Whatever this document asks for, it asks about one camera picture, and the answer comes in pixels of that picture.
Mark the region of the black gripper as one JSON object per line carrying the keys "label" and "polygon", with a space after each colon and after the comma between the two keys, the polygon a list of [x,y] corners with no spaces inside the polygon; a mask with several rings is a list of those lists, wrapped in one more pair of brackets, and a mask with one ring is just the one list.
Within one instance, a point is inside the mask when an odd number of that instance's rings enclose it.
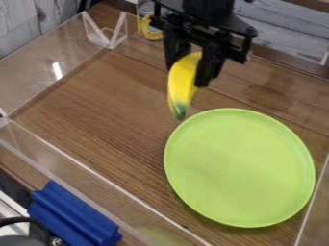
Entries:
{"label": "black gripper", "polygon": [[151,25],[163,32],[167,69],[198,45],[196,85],[206,87],[218,76],[226,59],[245,63],[257,29],[236,14],[236,0],[151,0]]}

